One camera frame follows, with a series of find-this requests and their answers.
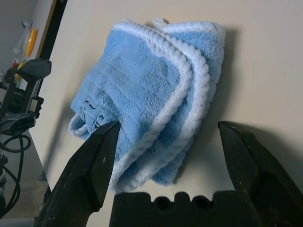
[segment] yellow object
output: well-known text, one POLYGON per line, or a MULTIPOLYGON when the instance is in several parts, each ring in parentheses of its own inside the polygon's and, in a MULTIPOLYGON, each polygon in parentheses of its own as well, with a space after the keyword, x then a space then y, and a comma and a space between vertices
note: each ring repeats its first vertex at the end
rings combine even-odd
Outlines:
MULTIPOLYGON (((18 69, 20 69, 25 63, 26 63, 26 61, 20 62, 19 66, 18 66, 18 69)), ((15 81, 16 82, 20 82, 20 80, 21 80, 20 75, 19 74, 15 74, 15 81)))
POLYGON ((26 57, 29 57, 32 54, 33 48, 35 46, 36 38, 37 38, 37 30, 33 29, 29 36, 27 49, 25 50, 25 54, 24 54, 26 57))

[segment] tabletop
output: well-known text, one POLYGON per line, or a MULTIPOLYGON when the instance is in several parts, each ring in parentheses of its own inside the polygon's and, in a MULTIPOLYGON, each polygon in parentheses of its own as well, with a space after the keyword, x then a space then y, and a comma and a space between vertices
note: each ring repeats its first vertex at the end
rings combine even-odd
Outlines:
MULTIPOLYGON (((218 121, 227 120, 247 125, 303 191, 302 8, 299 0, 68 1, 50 58, 52 73, 40 91, 45 102, 30 129, 50 187, 83 143, 68 132, 70 104, 100 58, 111 27, 123 18, 150 24, 161 17, 220 23, 226 29, 225 56, 209 113, 176 183, 165 188, 147 182, 138 190, 153 199, 173 199, 179 191, 211 199, 217 190, 233 189, 217 129, 218 121)), ((108 225, 112 200, 108 193, 87 226, 108 225)))

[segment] cable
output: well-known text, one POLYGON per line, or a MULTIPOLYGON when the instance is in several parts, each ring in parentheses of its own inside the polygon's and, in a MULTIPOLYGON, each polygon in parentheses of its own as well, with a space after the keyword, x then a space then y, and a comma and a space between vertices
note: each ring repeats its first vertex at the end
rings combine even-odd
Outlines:
POLYGON ((28 136, 21 134, 21 135, 17 135, 17 136, 12 136, 12 137, 10 137, 10 138, 7 139, 4 143, 1 143, 1 142, 0 142, 0 149, 2 149, 2 150, 4 150, 4 151, 7 151, 7 152, 10 152, 10 153, 21 153, 21 152, 23 152, 23 151, 29 149, 29 147, 30 147, 31 144, 32 144, 32 140, 31 140, 28 136), (15 140, 15 139, 17 139, 17 138, 19 138, 20 144, 21 144, 21 141, 22 141, 22 144, 23 144, 22 138, 25 138, 25 139, 27 140, 27 145, 25 146, 25 148, 24 148, 24 147, 22 147, 22 148, 20 147, 20 149, 10 149, 10 148, 6 147, 6 145, 7 145, 9 142, 11 142, 12 140, 15 140))
POLYGON ((11 152, 11 153, 20 153, 20 163, 19 163, 19 170, 18 170, 18 175, 17 175, 17 178, 13 175, 13 173, 8 170, 5 166, 3 167, 3 169, 10 175, 10 177, 14 180, 14 182, 16 183, 15 185, 15 189, 14 189, 14 192, 10 198, 10 201, 9 203, 7 204, 5 210, 4 210, 4 213, 3 214, 0 214, 0 219, 6 215, 13 207, 14 205, 17 203, 19 197, 20 197, 20 192, 21 192, 21 188, 20 188, 20 180, 21 180, 21 173, 22 173, 22 168, 23 168, 23 160, 24 160, 24 151, 27 150, 31 145, 31 139, 26 136, 26 135, 17 135, 17 136, 13 136, 9 139, 7 139, 3 144, 0 143, 0 148, 7 151, 7 152, 11 152), (24 144, 23 144, 23 138, 25 138, 27 140, 27 145, 26 147, 24 147, 24 144), (12 140, 15 140, 15 139, 19 139, 19 142, 20 142, 20 149, 10 149, 10 148, 7 148, 6 145, 12 141, 12 140))
MULTIPOLYGON (((21 136, 19 136, 19 142, 20 142, 20 149, 22 149, 22 148, 23 148, 23 140, 22 140, 22 137, 21 137, 21 136)), ((18 170, 18 175, 17 175, 18 184, 20 184, 20 180, 21 180, 21 173, 22 173, 22 168, 23 168, 23 160, 24 160, 24 153, 21 152, 21 153, 20 153, 19 170, 18 170)), ((17 200, 19 199, 19 196, 18 196, 18 197, 13 201, 13 198, 15 197, 16 193, 17 193, 17 189, 16 189, 16 187, 15 187, 14 192, 13 192, 13 195, 12 195, 12 197, 11 197, 9 203, 7 204, 6 209, 8 209, 9 207, 10 207, 10 209, 11 209, 11 208, 13 208, 13 206, 16 204, 17 200)))

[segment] screw hole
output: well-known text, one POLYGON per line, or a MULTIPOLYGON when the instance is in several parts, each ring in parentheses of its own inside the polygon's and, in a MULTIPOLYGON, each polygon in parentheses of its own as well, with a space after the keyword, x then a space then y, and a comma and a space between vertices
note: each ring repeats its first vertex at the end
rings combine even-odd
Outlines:
POLYGON ((205 196, 196 196, 193 199, 193 203, 198 209, 209 210, 211 209, 211 202, 205 196))
POLYGON ((160 210, 167 210, 170 207, 170 201, 166 197, 158 197, 155 200, 157 208, 160 210))

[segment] folded towel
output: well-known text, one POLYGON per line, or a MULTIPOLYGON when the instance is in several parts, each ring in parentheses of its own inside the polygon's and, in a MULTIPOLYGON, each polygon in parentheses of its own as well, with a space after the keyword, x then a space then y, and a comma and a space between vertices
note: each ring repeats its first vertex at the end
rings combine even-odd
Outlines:
POLYGON ((160 19, 154 25, 115 24, 71 104, 76 114, 69 130, 83 139, 100 125, 121 122, 110 181, 115 192, 151 178, 172 183, 221 73, 221 26, 160 19))

